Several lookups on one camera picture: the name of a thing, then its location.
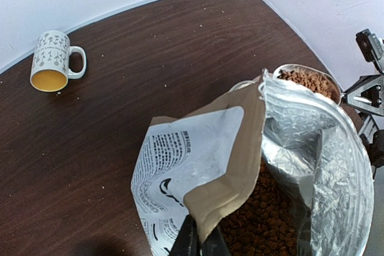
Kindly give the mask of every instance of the paper bag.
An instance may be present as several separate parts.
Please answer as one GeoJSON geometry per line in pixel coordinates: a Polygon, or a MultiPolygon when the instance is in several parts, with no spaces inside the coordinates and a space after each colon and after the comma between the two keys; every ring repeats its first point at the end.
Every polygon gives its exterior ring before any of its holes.
{"type": "Polygon", "coordinates": [[[245,203],[259,174],[264,122],[258,85],[179,120],[153,118],[131,190],[154,255],[168,255],[187,214],[203,242],[245,203]]]}

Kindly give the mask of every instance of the foil lining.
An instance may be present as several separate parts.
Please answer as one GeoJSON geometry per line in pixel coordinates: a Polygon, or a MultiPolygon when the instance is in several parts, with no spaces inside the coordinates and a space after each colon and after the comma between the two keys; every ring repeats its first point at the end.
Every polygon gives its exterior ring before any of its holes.
{"type": "Polygon", "coordinates": [[[373,215],[369,158],[344,110],[267,71],[262,149],[295,204],[298,255],[362,255],[373,215]]]}

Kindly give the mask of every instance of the open bag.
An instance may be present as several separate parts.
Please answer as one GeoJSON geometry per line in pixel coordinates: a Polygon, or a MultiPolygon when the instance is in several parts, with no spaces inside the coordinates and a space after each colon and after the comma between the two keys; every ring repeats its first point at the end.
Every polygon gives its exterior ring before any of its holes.
{"type": "Polygon", "coordinates": [[[188,214],[204,242],[253,192],[262,153],[295,207],[298,255],[362,255],[373,180],[352,121],[266,71],[182,119],[153,118],[131,182],[153,255],[169,254],[188,214]]]}

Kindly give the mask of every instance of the dark wooden table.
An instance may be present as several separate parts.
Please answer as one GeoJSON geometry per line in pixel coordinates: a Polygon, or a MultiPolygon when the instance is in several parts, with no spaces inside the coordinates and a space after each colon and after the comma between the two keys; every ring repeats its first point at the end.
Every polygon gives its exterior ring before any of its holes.
{"type": "Polygon", "coordinates": [[[1,256],[150,255],[130,180],[151,118],[179,118],[263,67],[325,71],[261,0],[162,0],[70,39],[89,68],[61,94],[29,84],[32,56],[0,75],[1,256]]]}

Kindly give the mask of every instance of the overturned mug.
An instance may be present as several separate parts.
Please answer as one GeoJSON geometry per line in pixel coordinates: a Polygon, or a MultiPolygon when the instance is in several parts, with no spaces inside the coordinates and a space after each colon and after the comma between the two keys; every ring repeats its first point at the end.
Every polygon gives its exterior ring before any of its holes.
{"type": "Polygon", "coordinates": [[[31,85],[44,92],[54,92],[64,88],[68,79],[83,77],[86,70],[85,51],[79,46],[70,46],[68,36],[56,30],[44,32],[37,40],[32,61],[31,85]],[[80,72],[69,68],[70,55],[79,53],[83,59],[80,72]]]}

